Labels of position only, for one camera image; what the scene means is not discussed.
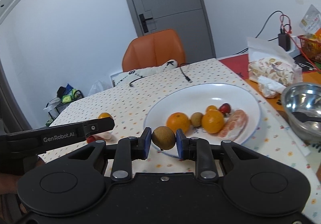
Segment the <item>person's left hand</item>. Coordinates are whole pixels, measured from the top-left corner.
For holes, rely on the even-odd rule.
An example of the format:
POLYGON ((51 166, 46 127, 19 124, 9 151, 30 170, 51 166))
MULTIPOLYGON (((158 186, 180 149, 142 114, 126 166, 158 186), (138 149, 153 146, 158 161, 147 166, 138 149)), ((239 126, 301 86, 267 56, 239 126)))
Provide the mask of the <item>person's left hand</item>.
POLYGON ((17 183, 21 176, 1 173, 1 219, 13 223, 28 210, 17 197, 17 183))

